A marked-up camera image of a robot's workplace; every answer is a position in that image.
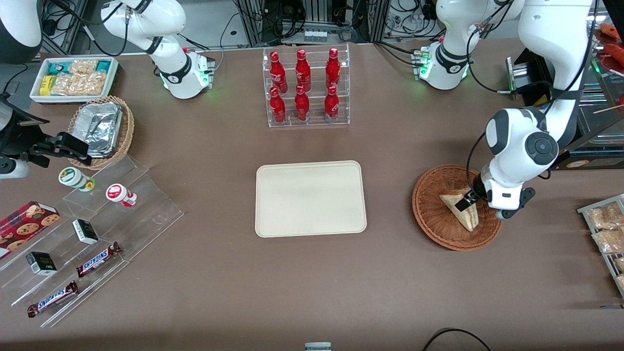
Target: cookie image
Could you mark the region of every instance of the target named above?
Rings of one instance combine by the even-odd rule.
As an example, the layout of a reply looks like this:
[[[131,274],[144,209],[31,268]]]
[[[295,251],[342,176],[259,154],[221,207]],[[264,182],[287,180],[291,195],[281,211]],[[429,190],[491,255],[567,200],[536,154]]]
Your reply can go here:
[[[59,215],[57,215],[57,214],[51,214],[51,215],[49,215],[46,218],[41,220],[41,225],[43,225],[44,227],[47,227],[48,225],[52,225],[54,222],[56,222],[60,218],[61,217]]]
[[[6,247],[6,249],[8,251],[15,251],[17,250],[18,247],[20,247],[25,242],[26,240],[18,240],[18,241],[12,242],[9,244],[9,246]]]
[[[32,233],[36,232],[37,229],[39,229],[39,224],[37,224],[37,223],[26,223],[26,224],[22,225],[20,228],[17,228],[17,234],[18,235],[28,235],[28,234],[32,234]]]
[[[37,205],[32,205],[26,210],[26,217],[32,219],[40,219],[46,212]]]

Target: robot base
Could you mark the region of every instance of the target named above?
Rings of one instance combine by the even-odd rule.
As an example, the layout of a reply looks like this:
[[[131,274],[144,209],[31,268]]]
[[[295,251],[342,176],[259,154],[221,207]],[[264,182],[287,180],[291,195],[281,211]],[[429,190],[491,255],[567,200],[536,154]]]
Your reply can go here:
[[[439,42],[430,46],[423,46],[417,53],[418,56],[412,55],[412,62],[422,65],[422,67],[414,68],[414,77],[417,81],[426,81],[436,89],[450,90],[459,85],[459,82],[466,77],[468,65],[463,70],[461,66],[457,65],[457,72],[448,73],[436,57],[438,46],[440,46]]]
[[[165,88],[171,92],[171,95],[178,99],[190,99],[203,90],[212,88],[212,81],[215,76],[214,60],[210,60],[209,62],[205,56],[199,55],[196,52],[188,52],[187,55],[191,58],[191,69],[187,75],[182,78],[181,82],[172,84],[171,82],[167,82],[165,78],[160,75]]]

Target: aluminum foil container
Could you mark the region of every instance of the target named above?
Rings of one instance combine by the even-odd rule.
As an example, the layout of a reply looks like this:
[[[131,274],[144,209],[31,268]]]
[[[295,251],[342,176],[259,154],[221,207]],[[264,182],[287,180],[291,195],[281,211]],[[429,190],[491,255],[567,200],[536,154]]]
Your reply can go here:
[[[71,134],[89,145],[91,157],[113,156],[123,114],[123,108],[114,102],[82,106]]]

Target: snickers bar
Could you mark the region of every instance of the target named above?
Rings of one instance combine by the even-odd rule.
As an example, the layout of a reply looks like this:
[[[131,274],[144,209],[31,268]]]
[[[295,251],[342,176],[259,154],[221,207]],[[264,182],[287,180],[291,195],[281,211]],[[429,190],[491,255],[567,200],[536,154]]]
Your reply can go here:
[[[100,252],[100,254],[87,261],[87,263],[85,263],[84,265],[76,268],[76,271],[78,271],[78,277],[84,277],[85,275],[87,275],[87,273],[98,268],[100,265],[108,261],[111,257],[113,257],[113,255],[120,251],[121,248],[119,247],[119,244],[115,241],[111,246],[108,246],[106,250]]]
[[[28,306],[28,317],[33,318],[43,312],[46,308],[54,304],[58,304],[64,298],[74,294],[77,295],[78,293],[78,285],[76,285],[76,282],[72,281],[68,286],[48,296],[45,300],[39,301],[38,304]]]

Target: beige tray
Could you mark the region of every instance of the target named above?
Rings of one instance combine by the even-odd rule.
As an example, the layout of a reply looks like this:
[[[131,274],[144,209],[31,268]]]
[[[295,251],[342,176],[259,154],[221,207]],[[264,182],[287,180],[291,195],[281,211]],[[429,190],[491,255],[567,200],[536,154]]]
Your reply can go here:
[[[256,173],[260,237],[360,233],[366,229],[362,170],[355,161],[278,164]]]

